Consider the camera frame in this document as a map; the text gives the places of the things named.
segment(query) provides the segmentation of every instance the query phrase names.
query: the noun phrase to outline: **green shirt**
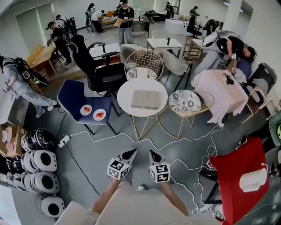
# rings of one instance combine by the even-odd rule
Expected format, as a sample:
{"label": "green shirt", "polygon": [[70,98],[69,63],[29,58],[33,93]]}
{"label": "green shirt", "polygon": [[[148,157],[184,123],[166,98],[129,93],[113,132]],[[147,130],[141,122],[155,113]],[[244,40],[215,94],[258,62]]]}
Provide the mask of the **green shirt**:
{"label": "green shirt", "polygon": [[281,125],[281,111],[277,112],[273,117],[269,119],[268,127],[272,137],[272,140],[276,146],[280,146],[280,139],[277,134],[277,129]]}

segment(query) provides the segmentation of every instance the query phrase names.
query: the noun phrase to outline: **red table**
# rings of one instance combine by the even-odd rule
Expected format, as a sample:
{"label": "red table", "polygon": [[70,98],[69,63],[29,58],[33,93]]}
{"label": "red table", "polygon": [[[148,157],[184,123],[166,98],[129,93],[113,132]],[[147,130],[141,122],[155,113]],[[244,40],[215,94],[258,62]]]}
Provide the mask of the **red table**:
{"label": "red table", "polygon": [[243,192],[239,186],[240,177],[264,168],[266,163],[261,140],[248,138],[248,143],[226,155],[210,158],[216,168],[223,202],[223,225],[231,225],[244,217],[264,196],[269,188],[268,178],[255,192]]}

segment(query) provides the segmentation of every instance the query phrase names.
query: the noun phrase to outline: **pink tablecloth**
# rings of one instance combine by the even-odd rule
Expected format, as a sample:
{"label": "pink tablecloth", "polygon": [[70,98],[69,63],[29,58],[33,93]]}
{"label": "pink tablecloth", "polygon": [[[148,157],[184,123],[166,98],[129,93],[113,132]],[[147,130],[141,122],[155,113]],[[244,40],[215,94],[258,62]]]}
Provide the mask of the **pink tablecloth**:
{"label": "pink tablecloth", "polygon": [[194,78],[195,90],[209,92],[215,98],[215,104],[210,109],[213,117],[208,123],[218,123],[221,127],[224,115],[241,113],[249,98],[235,78],[233,85],[227,85],[224,73],[231,76],[227,70],[204,70]]}

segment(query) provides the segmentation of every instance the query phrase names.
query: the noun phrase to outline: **floral cushion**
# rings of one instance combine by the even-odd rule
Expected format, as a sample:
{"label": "floral cushion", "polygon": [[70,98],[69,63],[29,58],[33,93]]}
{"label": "floral cushion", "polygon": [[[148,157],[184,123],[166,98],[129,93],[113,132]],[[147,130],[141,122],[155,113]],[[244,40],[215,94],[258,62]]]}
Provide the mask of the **floral cushion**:
{"label": "floral cushion", "polygon": [[[178,90],[169,96],[170,107],[178,112],[194,113],[201,109],[201,101],[197,94],[188,90]],[[189,117],[188,114],[177,113],[180,117]]]}
{"label": "floral cushion", "polygon": [[[137,69],[136,68],[130,69],[127,72],[126,77],[127,77],[127,80],[135,79],[137,77]],[[152,69],[148,69],[148,78],[152,78],[152,79],[156,80],[157,74]]]}

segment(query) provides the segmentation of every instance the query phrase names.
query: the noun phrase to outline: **white plate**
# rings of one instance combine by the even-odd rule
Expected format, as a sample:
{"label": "white plate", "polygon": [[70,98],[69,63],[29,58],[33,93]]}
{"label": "white plate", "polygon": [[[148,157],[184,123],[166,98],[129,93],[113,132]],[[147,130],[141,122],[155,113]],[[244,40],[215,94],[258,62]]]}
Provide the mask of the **white plate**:
{"label": "white plate", "polygon": [[[96,115],[98,113],[104,113],[103,116],[100,118],[100,117],[96,117]],[[96,121],[101,121],[103,120],[105,117],[106,117],[106,111],[104,109],[97,109],[94,114],[93,114],[93,117]]]}
{"label": "white plate", "polygon": [[[91,109],[90,112],[87,112],[87,111],[84,109],[84,107],[87,107],[87,108]],[[87,115],[89,115],[91,112],[92,112],[92,107],[91,107],[90,105],[83,105],[82,108],[80,109],[80,113],[82,114],[82,116],[87,116]]]}

